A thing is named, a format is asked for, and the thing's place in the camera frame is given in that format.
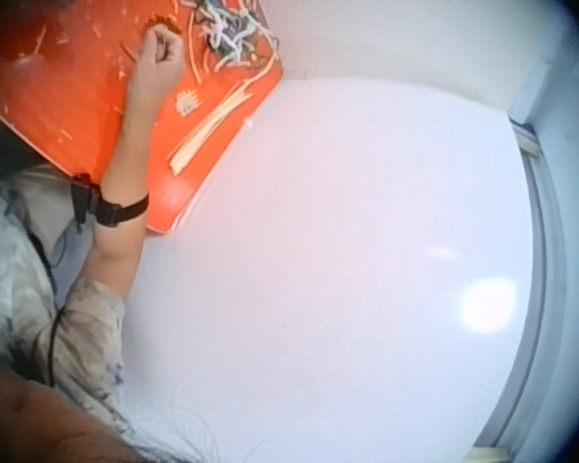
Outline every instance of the white wall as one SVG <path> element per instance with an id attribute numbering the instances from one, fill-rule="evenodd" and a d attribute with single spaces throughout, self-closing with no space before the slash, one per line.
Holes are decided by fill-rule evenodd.
<path id="1" fill-rule="evenodd" d="M 204 461 L 460 461 L 510 372 L 531 267 L 505 112 L 286 81 L 179 229 L 147 241 L 129 412 Z"/>
<path id="2" fill-rule="evenodd" d="M 548 0 L 262 0 L 289 78 L 422 83 L 508 110 L 548 56 Z"/>

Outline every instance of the hand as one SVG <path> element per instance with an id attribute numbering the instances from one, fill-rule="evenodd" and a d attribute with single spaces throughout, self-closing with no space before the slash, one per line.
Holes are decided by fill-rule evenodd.
<path id="1" fill-rule="evenodd" d="M 184 75 L 184 42 L 158 24 L 146 33 L 126 93 L 130 119 L 154 123 L 165 96 Z"/>

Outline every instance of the sleeve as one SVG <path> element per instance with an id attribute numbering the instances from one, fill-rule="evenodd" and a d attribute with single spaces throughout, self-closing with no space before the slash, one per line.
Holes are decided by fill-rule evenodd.
<path id="1" fill-rule="evenodd" d="M 127 432 L 121 411 L 123 300 L 104 285 L 79 279 L 64 311 L 54 341 L 56 387 L 118 433 Z"/>

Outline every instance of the orange tray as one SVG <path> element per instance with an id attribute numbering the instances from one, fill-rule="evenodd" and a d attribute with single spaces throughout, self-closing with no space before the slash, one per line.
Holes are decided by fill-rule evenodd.
<path id="1" fill-rule="evenodd" d="M 227 3 L 233 7 L 237 0 Z M 3 18 L 0 119 L 65 173 L 87 172 L 100 181 L 118 137 L 133 67 L 123 45 L 137 51 L 145 24 L 156 15 L 170 17 L 188 44 L 191 10 L 179 7 L 177 13 L 175 7 L 172 0 L 75 0 L 57 11 L 25 12 L 25 19 L 17 14 Z M 237 82 L 257 73 L 223 68 L 205 75 L 206 45 L 200 33 L 201 28 L 195 26 L 193 50 L 203 82 L 197 85 L 187 52 L 187 73 L 164 101 L 152 135 L 148 225 L 156 232 L 169 232 L 177 224 L 244 121 L 283 73 L 277 62 L 251 85 L 247 93 L 253 96 L 225 119 L 188 166 L 174 176 L 168 155 Z M 262 47 L 262 55 L 269 56 L 267 45 Z M 202 105 L 183 118 L 175 108 L 177 93 L 192 89 Z"/>

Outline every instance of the wristband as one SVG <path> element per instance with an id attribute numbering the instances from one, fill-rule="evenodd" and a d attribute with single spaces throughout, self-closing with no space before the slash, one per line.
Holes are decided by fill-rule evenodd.
<path id="1" fill-rule="evenodd" d="M 122 222 L 139 217 L 148 210 L 149 196 L 142 201 L 122 207 L 105 201 L 97 184 L 92 183 L 90 175 L 81 174 L 73 177 L 70 186 L 73 210 L 77 229 L 86 223 L 86 215 L 92 214 L 96 221 L 104 227 L 116 228 Z"/>

